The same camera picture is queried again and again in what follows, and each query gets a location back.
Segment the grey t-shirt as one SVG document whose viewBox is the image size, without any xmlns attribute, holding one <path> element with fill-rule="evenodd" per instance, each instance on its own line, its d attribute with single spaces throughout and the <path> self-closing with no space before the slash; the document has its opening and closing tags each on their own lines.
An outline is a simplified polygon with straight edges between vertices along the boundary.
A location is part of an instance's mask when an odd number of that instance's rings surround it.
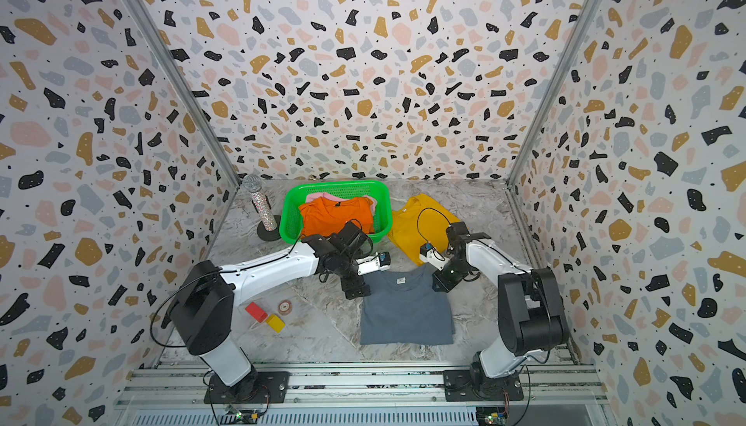
<svg viewBox="0 0 746 426">
<path fill-rule="evenodd" d="M 361 344 L 452 344 L 452 309 L 448 296 L 432 288 L 434 271 L 425 264 L 408 272 L 367 275 L 371 294 L 361 306 Z"/>
</svg>

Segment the yellow t-shirt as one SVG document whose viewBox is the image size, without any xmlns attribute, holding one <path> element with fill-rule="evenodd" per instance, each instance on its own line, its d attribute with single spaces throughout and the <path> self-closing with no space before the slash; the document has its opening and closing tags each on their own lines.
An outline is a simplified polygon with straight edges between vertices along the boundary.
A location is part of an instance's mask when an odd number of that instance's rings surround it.
<svg viewBox="0 0 746 426">
<path fill-rule="evenodd" d="M 448 247 L 446 229 L 451 223 L 460 220 L 436 202 L 433 198 L 420 194 L 408 200 L 405 207 L 392 213 L 392 229 L 388 233 L 390 241 L 418 266 L 420 248 L 431 243 L 443 253 Z"/>
</svg>

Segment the orange t-shirt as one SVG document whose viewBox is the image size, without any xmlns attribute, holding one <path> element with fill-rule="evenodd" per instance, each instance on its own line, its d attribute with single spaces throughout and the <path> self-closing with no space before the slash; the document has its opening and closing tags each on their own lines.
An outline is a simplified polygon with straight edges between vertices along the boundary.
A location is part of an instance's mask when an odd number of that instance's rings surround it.
<svg viewBox="0 0 746 426">
<path fill-rule="evenodd" d="M 301 237 L 321 235 L 330 237 L 339 233 L 348 222 L 353 222 L 365 234 L 374 232 L 374 216 L 369 202 L 364 197 L 356 197 L 336 203 L 317 199 L 299 208 L 302 218 Z"/>
</svg>

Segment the green plastic basket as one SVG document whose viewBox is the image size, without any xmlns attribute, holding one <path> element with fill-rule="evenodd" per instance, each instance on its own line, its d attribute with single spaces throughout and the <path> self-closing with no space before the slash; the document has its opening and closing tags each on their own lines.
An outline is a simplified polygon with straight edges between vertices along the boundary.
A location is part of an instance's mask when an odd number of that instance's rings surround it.
<svg viewBox="0 0 746 426">
<path fill-rule="evenodd" d="M 297 186 L 286 195 L 281 238 L 328 237 L 354 222 L 375 243 L 392 229 L 390 191 L 381 181 L 338 181 Z"/>
</svg>

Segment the pink t-shirt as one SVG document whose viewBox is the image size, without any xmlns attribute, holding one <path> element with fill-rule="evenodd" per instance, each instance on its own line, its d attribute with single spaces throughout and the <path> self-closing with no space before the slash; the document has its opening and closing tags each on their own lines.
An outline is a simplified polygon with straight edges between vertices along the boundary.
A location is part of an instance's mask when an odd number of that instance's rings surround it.
<svg viewBox="0 0 746 426">
<path fill-rule="evenodd" d="M 364 195 L 364 198 L 367 200 L 367 202 L 369 202 L 369 206 L 372 212 L 375 212 L 375 209 L 377 207 L 377 201 L 374 198 L 367 196 L 367 195 Z M 316 201 L 317 199 L 326 199 L 326 200 L 330 200 L 336 203 L 340 203 L 344 201 L 343 198 L 334 196 L 328 192 L 317 192 L 317 193 L 309 194 L 305 199 L 305 203 L 306 204 L 312 203 L 313 201 Z"/>
</svg>

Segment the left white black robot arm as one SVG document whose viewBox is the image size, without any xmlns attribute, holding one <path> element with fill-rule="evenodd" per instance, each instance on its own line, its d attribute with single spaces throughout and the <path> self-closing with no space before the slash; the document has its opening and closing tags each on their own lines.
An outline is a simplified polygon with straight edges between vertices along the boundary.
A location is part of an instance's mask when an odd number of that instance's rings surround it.
<svg viewBox="0 0 746 426">
<path fill-rule="evenodd" d="M 367 297 L 367 274 L 390 269 L 390 253 L 375 252 L 373 241 L 353 221 L 326 238 L 299 238 L 287 249 L 234 265 L 210 260 L 192 267 L 164 314 L 173 323 L 189 354 L 204 361 L 218 387 L 251 390 L 256 369 L 232 338 L 234 310 L 254 297 L 292 280 L 318 276 L 325 282 L 338 276 L 349 300 Z"/>
</svg>

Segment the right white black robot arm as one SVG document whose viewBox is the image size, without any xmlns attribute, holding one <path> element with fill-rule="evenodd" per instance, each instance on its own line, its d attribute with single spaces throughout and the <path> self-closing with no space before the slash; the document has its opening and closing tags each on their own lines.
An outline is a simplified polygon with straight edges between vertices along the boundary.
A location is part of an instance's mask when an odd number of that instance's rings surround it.
<svg viewBox="0 0 746 426">
<path fill-rule="evenodd" d="M 532 268 L 501 250 L 484 233 L 470 233 L 463 222 L 446 229 L 443 252 L 431 243 L 420 257 L 435 266 L 433 289 L 449 292 L 458 284 L 483 276 L 497 288 L 499 335 L 475 355 L 477 379 L 505 379 L 518 373 L 526 360 L 536 361 L 556 346 L 566 344 L 569 328 L 563 297 L 553 271 Z"/>
</svg>

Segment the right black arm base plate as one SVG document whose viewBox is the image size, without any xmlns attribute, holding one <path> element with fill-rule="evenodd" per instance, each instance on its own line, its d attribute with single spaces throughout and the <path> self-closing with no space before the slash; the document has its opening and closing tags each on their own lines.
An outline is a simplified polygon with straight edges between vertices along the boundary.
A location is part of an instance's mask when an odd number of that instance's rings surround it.
<svg viewBox="0 0 746 426">
<path fill-rule="evenodd" d="M 514 402 L 525 398 L 517 374 L 490 379 L 480 371 L 446 370 L 443 383 L 447 402 Z"/>
</svg>

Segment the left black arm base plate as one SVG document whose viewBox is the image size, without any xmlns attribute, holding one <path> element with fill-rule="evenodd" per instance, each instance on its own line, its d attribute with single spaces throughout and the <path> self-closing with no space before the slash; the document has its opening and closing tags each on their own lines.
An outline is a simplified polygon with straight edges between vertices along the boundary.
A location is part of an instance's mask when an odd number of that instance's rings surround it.
<svg viewBox="0 0 746 426">
<path fill-rule="evenodd" d="M 252 371 L 242 381 L 227 386 L 212 374 L 207 383 L 204 403 L 207 405 L 283 404 L 289 387 L 290 372 Z"/>
</svg>

